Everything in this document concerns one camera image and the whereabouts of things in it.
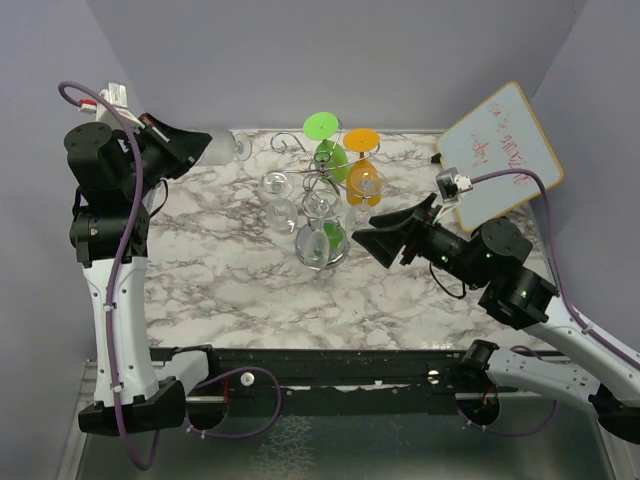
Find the clear wine glass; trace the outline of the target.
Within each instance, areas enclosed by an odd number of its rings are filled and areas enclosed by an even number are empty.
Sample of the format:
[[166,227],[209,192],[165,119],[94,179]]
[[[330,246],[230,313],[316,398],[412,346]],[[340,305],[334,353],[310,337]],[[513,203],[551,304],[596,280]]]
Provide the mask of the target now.
[[331,249],[324,221],[338,215],[341,199],[330,190],[313,190],[304,197],[302,207],[308,218],[309,230],[306,240],[301,244],[303,264],[323,269],[328,263]]
[[350,208],[345,226],[355,231],[368,224],[374,207],[381,201],[384,180],[374,167],[352,169],[346,179],[346,197]]
[[207,131],[211,141],[197,162],[198,166],[221,166],[232,161],[246,161],[252,155],[252,141],[244,132],[224,128]]
[[294,191],[292,178],[281,171],[269,171],[261,178],[260,188],[268,201],[267,223],[280,234],[292,234],[298,221],[297,208],[290,199]]

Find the orange plastic wine glass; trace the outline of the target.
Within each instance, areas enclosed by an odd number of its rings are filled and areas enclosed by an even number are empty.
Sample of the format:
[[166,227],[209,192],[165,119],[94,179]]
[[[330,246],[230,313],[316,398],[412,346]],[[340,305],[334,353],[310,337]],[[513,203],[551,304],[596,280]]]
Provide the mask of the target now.
[[346,178],[346,199],[351,206],[368,204],[375,207],[382,197],[383,182],[368,154],[375,153],[380,145],[379,134],[369,128],[350,131],[344,137],[344,146],[359,154]]

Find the green plastic wine glass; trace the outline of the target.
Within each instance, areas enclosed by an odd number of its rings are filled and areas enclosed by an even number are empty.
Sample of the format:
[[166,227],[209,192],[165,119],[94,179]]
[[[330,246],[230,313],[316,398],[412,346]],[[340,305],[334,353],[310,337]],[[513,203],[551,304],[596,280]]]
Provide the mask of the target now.
[[348,174],[348,159],[341,139],[342,123],[338,117],[330,112],[321,111],[310,115],[303,124],[304,135],[317,141],[313,161],[323,172],[324,183],[341,184]]

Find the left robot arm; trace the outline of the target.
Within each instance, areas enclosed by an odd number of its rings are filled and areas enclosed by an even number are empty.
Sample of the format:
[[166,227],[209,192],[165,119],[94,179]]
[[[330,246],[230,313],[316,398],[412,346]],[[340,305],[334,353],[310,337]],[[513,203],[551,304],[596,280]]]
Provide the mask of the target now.
[[125,133],[93,121],[64,139],[69,167],[78,182],[70,241],[91,294],[97,349],[94,400],[79,413],[81,431],[116,436],[121,429],[142,433],[178,427],[186,397],[206,395],[220,385],[213,350],[200,345],[174,347],[162,354],[150,348],[144,311],[151,215],[134,205],[135,186],[152,193],[195,165],[211,137],[170,127],[149,114],[134,134],[143,176]]

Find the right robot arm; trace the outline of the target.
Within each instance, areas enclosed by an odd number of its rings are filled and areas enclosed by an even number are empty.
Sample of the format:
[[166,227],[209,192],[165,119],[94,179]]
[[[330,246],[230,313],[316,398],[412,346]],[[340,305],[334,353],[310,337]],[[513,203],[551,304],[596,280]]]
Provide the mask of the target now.
[[436,220],[433,196],[418,205],[374,216],[353,233],[382,266],[428,260],[471,290],[497,322],[521,330],[570,359],[568,366],[528,360],[512,349],[475,341],[459,367],[461,383],[529,391],[581,408],[606,431],[639,441],[639,354],[596,324],[569,312],[559,289],[525,267],[532,244],[506,218],[491,219],[464,239]]

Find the chrome wine glass rack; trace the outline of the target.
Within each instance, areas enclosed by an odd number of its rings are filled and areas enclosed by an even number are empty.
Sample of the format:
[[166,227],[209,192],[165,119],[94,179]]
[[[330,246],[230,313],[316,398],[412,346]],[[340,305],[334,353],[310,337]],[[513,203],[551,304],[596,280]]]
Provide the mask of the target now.
[[268,200],[272,228],[294,233],[298,260],[322,271],[345,260],[348,233],[368,221],[382,199],[383,175],[371,162],[380,135],[370,128],[345,131],[329,112],[310,115],[302,133],[317,143],[314,151],[299,146],[308,165],[265,173],[260,193]]

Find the whiteboard with yellow frame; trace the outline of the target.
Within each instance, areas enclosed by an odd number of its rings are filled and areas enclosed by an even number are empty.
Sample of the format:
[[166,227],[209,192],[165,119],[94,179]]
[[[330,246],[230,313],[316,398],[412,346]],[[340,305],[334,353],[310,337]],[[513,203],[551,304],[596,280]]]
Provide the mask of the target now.
[[564,171],[520,85],[509,82],[457,121],[436,141],[444,169],[470,178],[509,170],[464,194],[456,215],[470,232],[540,195],[538,175],[546,189],[558,185]]

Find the black front table rail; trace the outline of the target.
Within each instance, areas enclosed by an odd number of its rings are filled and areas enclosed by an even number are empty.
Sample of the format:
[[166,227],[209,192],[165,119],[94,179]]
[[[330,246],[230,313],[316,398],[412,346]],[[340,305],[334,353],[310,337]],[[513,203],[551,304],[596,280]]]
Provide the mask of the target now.
[[208,352],[209,375],[188,413],[205,424],[231,417],[452,415],[456,399],[496,391],[462,350],[231,349]]

